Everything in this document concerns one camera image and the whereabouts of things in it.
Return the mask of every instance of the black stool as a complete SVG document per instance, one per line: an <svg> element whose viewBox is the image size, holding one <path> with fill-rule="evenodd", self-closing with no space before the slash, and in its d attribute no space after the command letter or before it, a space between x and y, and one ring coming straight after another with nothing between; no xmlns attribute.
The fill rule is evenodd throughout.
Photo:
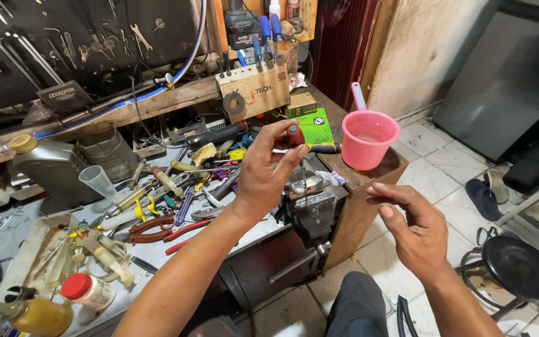
<svg viewBox="0 0 539 337"><path fill-rule="evenodd" d="M481 260L466 264L470 254L480 252ZM539 250L527 243L513 237L492 237L482 247L465 254L460 264L454 270L460 273L465 285L484 302L499 309L491 315L494 321L498 322L511 310L522 308L528 302L539 305ZM466 271L478 267L485 267L498 286L515 296L515 299L502 306L480 294L466 275Z"/></svg>

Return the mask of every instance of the small jar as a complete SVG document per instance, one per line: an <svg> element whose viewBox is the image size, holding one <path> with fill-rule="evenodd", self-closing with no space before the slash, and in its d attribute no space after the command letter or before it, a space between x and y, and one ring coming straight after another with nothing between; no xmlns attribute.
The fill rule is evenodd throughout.
<svg viewBox="0 0 539 337"><path fill-rule="evenodd" d="M293 17L290 20L290 24L295 29L295 34L301 34L303 32L303 19L300 17Z"/></svg>
<svg viewBox="0 0 539 337"><path fill-rule="evenodd" d="M288 0L288 6L286 6L286 21L294 17L299 17L299 0Z"/></svg>
<svg viewBox="0 0 539 337"><path fill-rule="evenodd" d="M116 290L94 276L76 273L64 281L62 295L74 303L101 310L114 301Z"/></svg>

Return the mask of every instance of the stool seat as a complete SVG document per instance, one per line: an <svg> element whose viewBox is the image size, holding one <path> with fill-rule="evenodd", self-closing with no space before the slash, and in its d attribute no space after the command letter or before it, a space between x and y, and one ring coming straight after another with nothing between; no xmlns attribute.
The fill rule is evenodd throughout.
<svg viewBox="0 0 539 337"><path fill-rule="evenodd" d="M539 305L539 250L507 236L487 240L482 260L492 278L518 299Z"/></svg>

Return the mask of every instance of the dark trousers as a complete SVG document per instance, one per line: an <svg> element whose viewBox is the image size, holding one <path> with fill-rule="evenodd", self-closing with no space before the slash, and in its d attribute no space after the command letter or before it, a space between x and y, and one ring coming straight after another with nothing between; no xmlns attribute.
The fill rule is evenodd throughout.
<svg viewBox="0 0 539 337"><path fill-rule="evenodd" d="M380 287L366 273L350 272L342 280L326 325L326 337L386 337L386 303Z"/></svg>

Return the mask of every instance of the blue hose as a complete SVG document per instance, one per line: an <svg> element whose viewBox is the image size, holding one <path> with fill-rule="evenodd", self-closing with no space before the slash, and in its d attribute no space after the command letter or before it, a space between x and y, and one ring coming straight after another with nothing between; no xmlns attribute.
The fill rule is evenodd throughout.
<svg viewBox="0 0 539 337"><path fill-rule="evenodd" d="M197 42L195 42L195 46L193 47L193 50L191 51L191 54L189 55L189 58L187 59L187 61L184 63L184 65L182 66L182 68L180 69L180 71L178 72L178 74L176 74L176 76L173 76L172 77L172 80L174 82L180 80L180 78L182 78L182 75L184 75L184 73L186 72L186 70L188 69L188 67L191 65L193 59L195 58L195 54L197 53L197 50L199 49L199 43L201 42L201 36L202 36L202 33L203 33L203 27L204 27L204 20L205 20L205 13L206 13L206 0L201 0L201 15L200 15L200 18L199 18L199 29L197 31ZM144 94L142 96L139 96L137 97L137 101L141 101L141 100L144 100L145 98L149 98L151 96L154 96L154 95L157 95L158 93L160 93L161 91L163 91L164 88L158 88L154 91L151 91L149 92L148 94ZM120 102L120 103L116 103L115 105L112 105L111 107L99 112L99 113L95 113L93 114L92 116L90 117L87 117L87 118L84 118L84 119L81 119L79 120L78 123L74 124L74 125L69 125L69 126L65 126L61 129L57 129L57 130L51 130L51 131L46 131L44 133L41 133L41 134L37 134L35 135L35 138L36 139L40 139L40 138L43 138L43 137L47 137L48 135L52 135L52 134L56 134L58 132L61 132L61 131L65 131L65 130L68 130L68 129L71 129L71 128L75 128L76 126L79 126L81 124L84 124L94 118L97 118L101 115L104 115L112 110L115 110L119 107L123 107L125 106L127 103L134 103L134 98L131 98L130 100L128 100L128 102L126 100Z"/></svg>

